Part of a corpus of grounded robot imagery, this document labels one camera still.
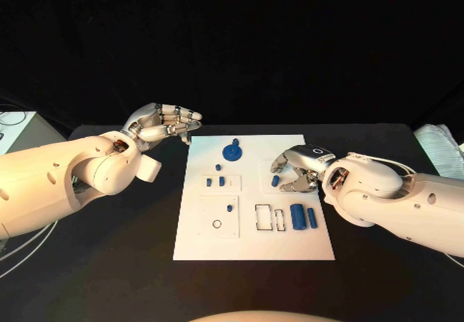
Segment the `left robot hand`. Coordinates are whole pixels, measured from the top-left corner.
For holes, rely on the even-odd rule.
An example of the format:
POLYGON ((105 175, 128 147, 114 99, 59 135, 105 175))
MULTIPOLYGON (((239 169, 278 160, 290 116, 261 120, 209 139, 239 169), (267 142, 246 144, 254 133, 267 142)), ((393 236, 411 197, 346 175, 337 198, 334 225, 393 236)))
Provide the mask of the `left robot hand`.
POLYGON ((138 108, 121 132, 136 141, 140 150, 150 150, 166 138, 179 137, 190 145, 190 132, 202 126, 202 114, 179 105, 150 103, 138 108))

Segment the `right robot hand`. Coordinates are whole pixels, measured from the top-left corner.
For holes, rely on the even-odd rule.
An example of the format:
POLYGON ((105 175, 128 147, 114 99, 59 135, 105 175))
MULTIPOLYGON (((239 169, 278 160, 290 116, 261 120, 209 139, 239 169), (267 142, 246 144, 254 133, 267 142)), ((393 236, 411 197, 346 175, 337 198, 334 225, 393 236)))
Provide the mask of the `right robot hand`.
POLYGON ((297 179, 280 186, 285 193, 311 193, 319 189, 326 170, 336 162, 334 154, 319 146, 306 144, 293 146, 275 158, 271 173, 281 173, 287 166, 293 167, 297 179))

